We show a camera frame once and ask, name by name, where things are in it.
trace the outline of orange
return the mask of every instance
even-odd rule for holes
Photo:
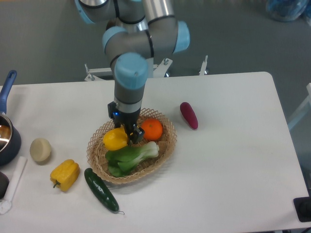
[[[141,128],[145,131],[144,138],[149,141],[158,140],[163,133],[161,122],[155,118],[146,119],[142,123]]]

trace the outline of yellow bell pepper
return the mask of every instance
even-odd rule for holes
[[[72,159],[67,159],[52,171],[50,180],[54,184],[53,188],[57,186],[60,190],[66,192],[77,180],[79,174],[79,165]]]
[[[127,146],[127,134],[123,127],[108,131],[103,137],[103,144],[107,150],[119,150]]]

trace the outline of black object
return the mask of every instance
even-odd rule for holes
[[[115,123],[115,128],[119,128],[121,125],[124,126],[124,130],[127,134],[127,144],[137,144],[143,139],[145,131],[138,127],[136,121],[139,117],[140,108],[133,113],[123,113],[116,108],[116,103],[111,102],[108,104],[108,115]]]
[[[0,92],[0,166],[11,162],[17,156],[21,146],[19,132],[5,115],[6,100],[16,76],[17,72],[11,70]]]
[[[301,222],[311,222],[311,197],[295,198],[295,209]]]
[[[5,195],[5,192],[9,186],[9,179],[0,172],[0,199],[2,199]]]

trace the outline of blue pot handle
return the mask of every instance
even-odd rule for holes
[[[2,90],[0,92],[0,113],[6,113],[6,100],[8,99],[11,87],[15,81],[17,76],[17,72],[15,70],[11,70],[6,77]]]

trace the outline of bell pepper stem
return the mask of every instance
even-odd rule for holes
[[[57,185],[60,185],[60,182],[56,181],[56,183],[54,184],[53,188],[55,188]]]

